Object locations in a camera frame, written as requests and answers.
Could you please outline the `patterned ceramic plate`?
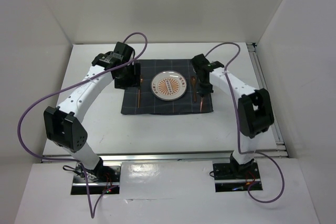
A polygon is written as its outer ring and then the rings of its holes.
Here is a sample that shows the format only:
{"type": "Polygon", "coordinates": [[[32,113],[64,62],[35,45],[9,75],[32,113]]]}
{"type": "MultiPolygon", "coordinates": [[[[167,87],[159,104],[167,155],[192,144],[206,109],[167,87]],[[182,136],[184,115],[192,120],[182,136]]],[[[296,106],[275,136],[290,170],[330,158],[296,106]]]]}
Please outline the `patterned ceramic plate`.
{"type": "Polygon", "coordinates": [[[158,99],[175,101],[186,93],[187,81],[179,72],[161,71],[153,77],[150,88],[158,99]]]}

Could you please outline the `copper fork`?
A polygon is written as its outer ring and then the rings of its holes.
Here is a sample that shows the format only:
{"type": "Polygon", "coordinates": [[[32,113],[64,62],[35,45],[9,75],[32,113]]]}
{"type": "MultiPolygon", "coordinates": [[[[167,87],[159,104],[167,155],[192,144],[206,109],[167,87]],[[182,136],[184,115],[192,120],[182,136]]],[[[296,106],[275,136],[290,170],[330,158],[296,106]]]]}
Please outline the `copper fork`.
{"type": "Polygon", "coordinates": [[[140,75],[140,85],[138,87],[138,102],[137,102],[137,108],[140,108],[141,105],[141,88],[142,88],[142,83],[143,83],[143,76],[140,75]]]}

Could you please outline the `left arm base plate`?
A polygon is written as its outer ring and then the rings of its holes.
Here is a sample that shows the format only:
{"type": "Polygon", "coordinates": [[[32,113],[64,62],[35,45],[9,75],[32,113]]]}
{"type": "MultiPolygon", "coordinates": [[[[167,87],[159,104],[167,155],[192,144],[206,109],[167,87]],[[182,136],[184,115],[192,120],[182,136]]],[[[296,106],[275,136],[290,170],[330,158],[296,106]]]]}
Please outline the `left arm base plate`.
{"type": "MultiPolygon", "coordinates": [[[[110,170],[102,175],[101,178],[87,172],[89,193],[91,195],[100,195],[105,192],[106,195],[116,195],[120,193],[121,164],[112,164],[110,170]]],[[[63,170],[73,172],[71,186],[71,195],[86,195],[86,180],[82,168],[79,164],[75,167],[63,166],[63,170]]]]}

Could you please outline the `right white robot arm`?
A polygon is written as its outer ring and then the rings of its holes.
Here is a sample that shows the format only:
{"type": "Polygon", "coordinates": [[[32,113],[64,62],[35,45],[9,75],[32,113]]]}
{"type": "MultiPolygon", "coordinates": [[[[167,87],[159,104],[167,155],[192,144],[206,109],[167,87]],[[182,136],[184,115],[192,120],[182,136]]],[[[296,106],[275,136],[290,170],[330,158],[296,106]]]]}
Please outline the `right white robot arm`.
{"type": "Polygon", "coordinates": [[[203,54],[193,57],[191,64],[197,78],[196,93],[201,98],[213,93],[213,87],[233,98],[239,141],[230,155],[229,172],[240,178],[254,162],[260,135],[274,123],[269,92],[247,85],[227,71],[222,63],[209,62],[203,54]]]}

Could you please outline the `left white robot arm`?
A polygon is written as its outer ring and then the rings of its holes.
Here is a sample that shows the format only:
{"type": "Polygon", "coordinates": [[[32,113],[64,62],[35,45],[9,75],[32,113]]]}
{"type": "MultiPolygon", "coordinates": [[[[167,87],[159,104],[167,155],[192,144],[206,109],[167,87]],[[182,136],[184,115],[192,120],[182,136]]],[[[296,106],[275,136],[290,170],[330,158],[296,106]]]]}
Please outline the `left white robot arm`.
{"type": "Polygon", "coordinates": [[[135,50],[123,42],[116,43],[113,51],[98,54],[91,63],[85,83],[55,108],[49,106],[44,111],[47,138],[82,162],[85,176],[93,182],[107,180],[114,171],[103,165],[102,158],[87,143],[88,133],[82,121],[110,83],[123,90],[140,86],[141,65],[129,62],[134,55],[135,50]]]}

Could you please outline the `copper knife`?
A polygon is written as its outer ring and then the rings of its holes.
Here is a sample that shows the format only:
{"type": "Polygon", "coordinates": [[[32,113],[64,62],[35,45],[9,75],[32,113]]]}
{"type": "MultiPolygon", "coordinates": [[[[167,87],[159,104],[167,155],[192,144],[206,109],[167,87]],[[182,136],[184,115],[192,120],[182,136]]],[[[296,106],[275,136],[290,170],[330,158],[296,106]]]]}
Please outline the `copper knife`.
{"type": "Polygon", "coordinates": [[[204,97],[201,97],[201,101],[200,101],[200,113],[202,113],[203,103],[204,103],[204,97]]]}

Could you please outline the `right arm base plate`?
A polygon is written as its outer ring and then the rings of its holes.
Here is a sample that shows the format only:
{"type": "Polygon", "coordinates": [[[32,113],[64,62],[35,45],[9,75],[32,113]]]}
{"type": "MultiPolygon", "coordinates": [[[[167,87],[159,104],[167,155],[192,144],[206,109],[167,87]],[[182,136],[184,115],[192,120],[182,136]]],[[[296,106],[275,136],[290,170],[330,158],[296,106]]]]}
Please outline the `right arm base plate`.
{"type": "Polygon", "coordinates": [[[229,163],[214,163],[209,175],[214,179],[217,193],[247,191],[249,186],[251,191],[263,190],[256,162],[239,173],[234,173],[229,163]]]}

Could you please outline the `dark grey checked cloth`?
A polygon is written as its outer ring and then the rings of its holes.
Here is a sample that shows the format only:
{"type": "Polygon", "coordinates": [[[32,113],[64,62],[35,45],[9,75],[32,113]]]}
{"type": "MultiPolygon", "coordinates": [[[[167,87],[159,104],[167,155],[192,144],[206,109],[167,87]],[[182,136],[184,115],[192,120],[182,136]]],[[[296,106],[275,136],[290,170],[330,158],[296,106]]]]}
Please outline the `dark grey checked cloth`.
{"type": "MultiPolygon", "coordinates": [[[[195,76],[194,69],[189,59],[151,59],[139,60],[143,83],[141,88],[141,105],[137,108],[138,89],[128,88],[123,95],[121,114],[123,115],[182,115],[200,114],[201,97],[197,96],[197,102],[193,101],[193,90],[190,86],[190,77],[195,76]],[[186,93],[175,101],[163,101],[154,96],[150,84],[153,77],[161,71],[173,70],[182,74],[187,81],[186,93]]],[[[213,112],[212,98],[210,95],[204,98],[202,113],[213,112]]]]}

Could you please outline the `brown wooden spoon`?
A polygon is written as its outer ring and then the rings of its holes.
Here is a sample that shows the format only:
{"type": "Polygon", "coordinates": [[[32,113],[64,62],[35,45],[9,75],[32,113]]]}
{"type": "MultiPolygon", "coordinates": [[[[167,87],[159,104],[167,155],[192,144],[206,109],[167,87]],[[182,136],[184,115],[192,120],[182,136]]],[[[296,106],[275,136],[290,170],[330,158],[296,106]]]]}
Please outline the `brown wooden spoon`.
{"type": "Polygon", "coordinates": [[[193,101],[196,103],[197,102],[197,94],[196,94],[197,80],[195,76],[190,77],[190,83],[191,83],[192,90],[193,90],[193,101]]]}

